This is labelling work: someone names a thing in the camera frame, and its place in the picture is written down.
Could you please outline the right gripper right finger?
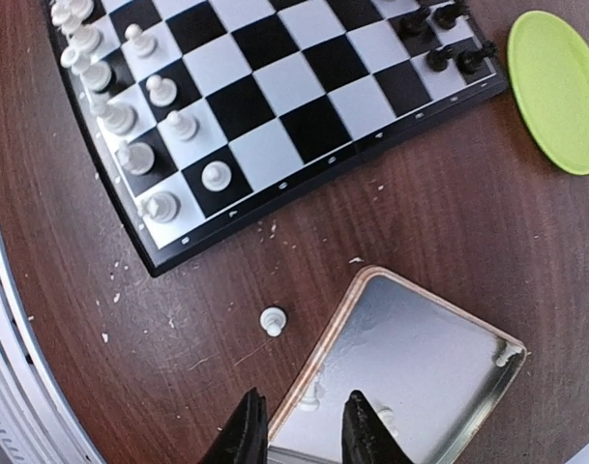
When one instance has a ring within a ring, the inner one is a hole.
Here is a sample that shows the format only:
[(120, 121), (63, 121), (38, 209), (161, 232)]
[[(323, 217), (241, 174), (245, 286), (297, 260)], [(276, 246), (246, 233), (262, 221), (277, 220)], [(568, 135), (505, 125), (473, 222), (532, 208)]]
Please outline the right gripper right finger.
[(350, 393), (345, 402), (341, 427), (343, 463), (409, 463), (361, 391)]

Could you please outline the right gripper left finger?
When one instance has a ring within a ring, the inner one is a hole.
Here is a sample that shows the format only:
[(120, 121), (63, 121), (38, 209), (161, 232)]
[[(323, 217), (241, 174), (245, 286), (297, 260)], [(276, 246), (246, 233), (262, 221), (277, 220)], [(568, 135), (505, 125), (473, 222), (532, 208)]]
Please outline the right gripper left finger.
[(200, 463), (263, 464), (267, 459), (266, 398), (252, 388), (242, 397)]

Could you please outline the metal wooden tray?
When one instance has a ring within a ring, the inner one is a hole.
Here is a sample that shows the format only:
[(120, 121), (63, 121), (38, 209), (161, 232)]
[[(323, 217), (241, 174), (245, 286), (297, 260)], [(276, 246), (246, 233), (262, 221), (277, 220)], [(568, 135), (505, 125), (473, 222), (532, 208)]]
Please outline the metal wooden tray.
[[(517, 338), (380, 266), (363, 267), (309, 354), (268, 432), (272, 463), (339, 463), (350, 393), (395, 413), (405, 454), (454, 463), (522, 368)], [(315, 386), (320, 406), (298, 403)]]

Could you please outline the white pawn off tray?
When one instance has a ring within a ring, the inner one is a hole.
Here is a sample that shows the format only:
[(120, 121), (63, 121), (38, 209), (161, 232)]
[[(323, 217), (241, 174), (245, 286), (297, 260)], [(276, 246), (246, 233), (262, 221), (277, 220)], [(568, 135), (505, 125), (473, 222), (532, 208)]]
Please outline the white pawn off tray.
[(259, 322), (268, 336), (277, 337), (287, 323), (287, 316), (281, 308), (270, 306), (262, 311)]

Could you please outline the white pawn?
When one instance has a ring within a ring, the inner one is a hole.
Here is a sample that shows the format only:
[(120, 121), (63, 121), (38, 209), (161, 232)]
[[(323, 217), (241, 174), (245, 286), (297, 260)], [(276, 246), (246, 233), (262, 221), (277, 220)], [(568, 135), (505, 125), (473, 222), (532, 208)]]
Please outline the white pawn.
[(388, 430), (388, 432), (393, 436), (396, 437), (398, 435), (398, 430), (395, 426), (395, 413), (389, 407), (381, 407), (376, 411), (377, 417), (380, 419), (382, 424)]
[(187, 117), (177, 110), (170, 111), (165, 121), (174, 134), (183, 141), (191, 140), (198, 131), (198, 122), (194, 116)]
[(139, 58), (150, 56), (157, 48), (157, 39), (145, 32), (138, 24), (130, 24), (125, 30), (125, 38), (130, 48)]
[(298, 408), (304, 412), (316, 411), (320, 406), (317, 398), (315, 386), (311, 386), (302, 396), (298, 403)]
[(208, 163), (202, 173), (202, 185), (212, 192), (225, 190), (232, 180), (232, 172), (229, 166), (220, 160)]
[(149, 93), (149, 100), (152, 105), (166, 107), (171, 105), (177, 97), (176, 83), (158, 74), (149, 76), (146, 80), (146, 89)]

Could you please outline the black white chessboard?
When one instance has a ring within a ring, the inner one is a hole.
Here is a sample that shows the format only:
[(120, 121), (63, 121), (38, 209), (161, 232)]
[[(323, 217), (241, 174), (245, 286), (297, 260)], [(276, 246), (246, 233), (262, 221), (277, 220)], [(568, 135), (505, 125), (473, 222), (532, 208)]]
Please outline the black white chessboard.
[[(496, 54), (474, 74), (457, 67), (464, 49), (487, 39), (463, 1), (44, 1), (49, 42), (68, 100), (107, 193), (144, 266), (159, 276), (350, 166), (502, 93), (508, 86)], [(106, 62), (112, 79), (89, 91), (60, 64), (69, 45), (61, 26), (102, 31), (86, 54)], [(139, 58), (125, 38), (138, 24), (158, 42)], [(426, 63), (450, 45), (443, 72)], [(146, 80), (177, 85), (176, 100), (157, 107)], [(133, 130), (107, 131), (90, 100), (126, 102)], [(165, 121), (177, 110), (198, 122), (180, 140)], [(117, 159), (119, 143), (144, 142), (152, 169), (140, 176)], [(204, 167), (225, 162), (229, 186), (201, 182)], [(153, 222), (140, 200), (170, 191), (177, 217)]]

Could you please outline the white chess piece tall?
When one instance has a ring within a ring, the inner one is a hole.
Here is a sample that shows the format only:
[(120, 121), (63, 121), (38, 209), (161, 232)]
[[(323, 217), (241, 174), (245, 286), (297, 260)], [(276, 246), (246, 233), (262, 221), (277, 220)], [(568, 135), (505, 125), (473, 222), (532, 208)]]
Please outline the white chess piece tall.
[(104, 92), (113, 76), (112, 68), (106, 62), (92, 63), (85, 53), (70, 46), (62, 52), (60, 64), (78, 76), (89, 91), (95, 93)]

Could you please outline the white bishop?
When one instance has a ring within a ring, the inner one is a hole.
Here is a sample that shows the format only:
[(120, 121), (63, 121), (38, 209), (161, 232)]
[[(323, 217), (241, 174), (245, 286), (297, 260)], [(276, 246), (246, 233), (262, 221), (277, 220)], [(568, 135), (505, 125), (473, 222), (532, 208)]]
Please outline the white bishop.
[(103, 38), (99, 28), (91, 24), (83, 25), (80, 22), (62, 25), (61, 31), (67, 37), (70, 47), (86, 54), (94, 52)]

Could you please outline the black pawn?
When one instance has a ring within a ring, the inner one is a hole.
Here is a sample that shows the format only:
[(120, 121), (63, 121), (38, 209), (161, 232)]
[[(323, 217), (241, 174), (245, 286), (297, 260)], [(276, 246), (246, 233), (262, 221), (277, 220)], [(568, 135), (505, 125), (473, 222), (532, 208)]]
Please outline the black pawn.
[(432, 49), (426, 55), (427, 66), (435, 73), (445, 71), (449, 66), (449, 61), (454, 56), (454, 49), (450, 45), (442, 48)]

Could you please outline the black corner rook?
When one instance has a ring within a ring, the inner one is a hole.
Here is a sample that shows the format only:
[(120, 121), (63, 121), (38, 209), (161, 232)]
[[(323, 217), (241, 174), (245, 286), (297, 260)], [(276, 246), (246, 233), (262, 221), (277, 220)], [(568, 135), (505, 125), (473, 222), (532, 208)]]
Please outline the black corner rook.
[(477, 49), (464, 49), (457, 56), (457, 67), (464, 74), (474, 74), (483, 65), (486, 58), (496, 56), (498, 48), (492, 41), (487, 41)]

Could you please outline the green plate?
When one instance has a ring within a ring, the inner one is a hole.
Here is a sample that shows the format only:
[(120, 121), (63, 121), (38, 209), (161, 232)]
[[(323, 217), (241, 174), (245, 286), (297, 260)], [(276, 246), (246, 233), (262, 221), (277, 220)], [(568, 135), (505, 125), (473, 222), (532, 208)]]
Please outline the green plate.
[(507, 63), (536, 144), (562, 170), (589, 175), (589, 44), (561, 17), (529, 11), (511, 28)]

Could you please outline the front aluminium rail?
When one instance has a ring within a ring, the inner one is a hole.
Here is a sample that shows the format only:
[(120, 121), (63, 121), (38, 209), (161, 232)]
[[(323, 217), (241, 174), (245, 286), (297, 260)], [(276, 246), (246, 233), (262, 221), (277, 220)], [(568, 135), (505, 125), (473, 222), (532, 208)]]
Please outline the front aluminium rail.
[(61, 393), (32, 322), (0, 231), (0, 463), (103, 463)]

